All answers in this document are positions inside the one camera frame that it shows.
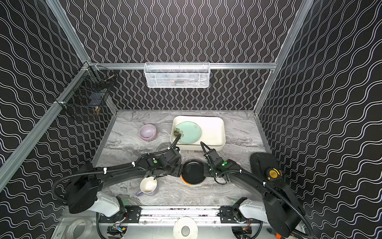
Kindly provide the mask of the black plate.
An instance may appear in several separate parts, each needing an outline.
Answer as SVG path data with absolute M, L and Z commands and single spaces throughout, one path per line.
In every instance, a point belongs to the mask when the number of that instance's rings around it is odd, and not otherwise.
M 204 177 L 204 164 L 196 159 L 189 160 L 183 165 L 181 175 L 188 182 L 197 182 L 203 178 L 206 179 L 206 177 Z

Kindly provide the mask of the mint green flower plate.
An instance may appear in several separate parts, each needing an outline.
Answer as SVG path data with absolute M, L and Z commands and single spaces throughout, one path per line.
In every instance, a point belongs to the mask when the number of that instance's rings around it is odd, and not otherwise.
M 193 144 L 201 138 L 202 129 L 198 124 L 194 122 L 185 121 L 175 126 L 173 134 L 175 138 L 180 135 L 178 143 Z

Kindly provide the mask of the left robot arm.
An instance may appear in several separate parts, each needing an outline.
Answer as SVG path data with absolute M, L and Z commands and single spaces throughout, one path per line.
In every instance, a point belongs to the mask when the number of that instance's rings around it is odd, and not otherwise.
M 137 178 L 179 177 L 181 159 L 178 151 L 169 150 L 145 153 L 133 162 L 111 167 L 87 164 L 76 173 L 57 180 L 51 192 L 55 199 L 69 207 L 71 214 L 90 210 L 120 220 L 125 213 L 122 200 L 103 195 L 102 190 Z

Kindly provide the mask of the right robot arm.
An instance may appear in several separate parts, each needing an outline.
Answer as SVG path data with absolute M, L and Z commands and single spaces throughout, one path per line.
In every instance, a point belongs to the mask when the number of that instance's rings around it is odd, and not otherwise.
M 251 171 L 235 161 L 220 156 L 206 156 L 209 172 L 262 197 L 266 222 L 283 237 L 291 235 L 312 239 L 313 230 L 302 205 L 284 182 L 279 165 L 272 154 L 258 152 L 250 157 Z

